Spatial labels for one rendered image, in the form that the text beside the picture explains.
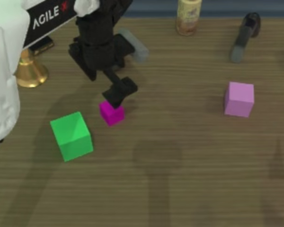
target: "bell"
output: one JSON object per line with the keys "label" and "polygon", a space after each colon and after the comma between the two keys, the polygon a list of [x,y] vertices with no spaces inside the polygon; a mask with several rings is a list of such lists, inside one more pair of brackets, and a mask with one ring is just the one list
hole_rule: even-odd
{"label": "bell", "polygon": [[38,62],[29,49],[26,49],[21,53],[15,76],[19,86],[37,87],[48,78],[48,70]]}

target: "purple block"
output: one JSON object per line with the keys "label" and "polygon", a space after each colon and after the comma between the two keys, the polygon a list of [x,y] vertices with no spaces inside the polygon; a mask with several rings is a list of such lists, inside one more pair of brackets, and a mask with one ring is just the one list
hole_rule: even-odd
{"label": "purple block", "polygon": [[100,103],[99,108],[100,114],[108,126],[113,126],[125,118],[124,108],[122,106],[114,109],[108,101],[104,101]]}
{"label": "purple block", "polygon": [[255,103],[254,85],[230,82],[225,94],[224,114],[249,117]]}

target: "yellow jar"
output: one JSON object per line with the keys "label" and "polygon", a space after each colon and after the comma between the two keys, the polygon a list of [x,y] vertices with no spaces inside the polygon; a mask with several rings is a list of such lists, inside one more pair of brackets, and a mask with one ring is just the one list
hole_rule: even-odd
{"label": "yellow jar", "polygon": [[176,27],[180,35],[193,35],[200,18],[202,0],[178,0]]}

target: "small magenta block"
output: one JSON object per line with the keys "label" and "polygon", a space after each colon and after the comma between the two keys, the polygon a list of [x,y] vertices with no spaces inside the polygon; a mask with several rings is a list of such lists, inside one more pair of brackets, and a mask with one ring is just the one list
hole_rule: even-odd
{"label": "small magenta block", "polygon": [[230,82],[225,94],[224,114],[249,117],[255,103],[254,85]]}
{"label": "small magenta block", "polygon": [[100,114],[108,126],[113,126],[125,118],[124,108],[122,106],[114,109],[108,101],[104,101],[100,103],[99,108]]}

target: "green cube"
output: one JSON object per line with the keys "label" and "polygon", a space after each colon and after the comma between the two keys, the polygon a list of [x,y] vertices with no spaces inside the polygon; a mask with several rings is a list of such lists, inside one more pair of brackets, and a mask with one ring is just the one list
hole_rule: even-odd
{"label": "green cube", "polygon": [[90,132],[80,112],[58,118],[50,124],[65,162],[94,150]]}

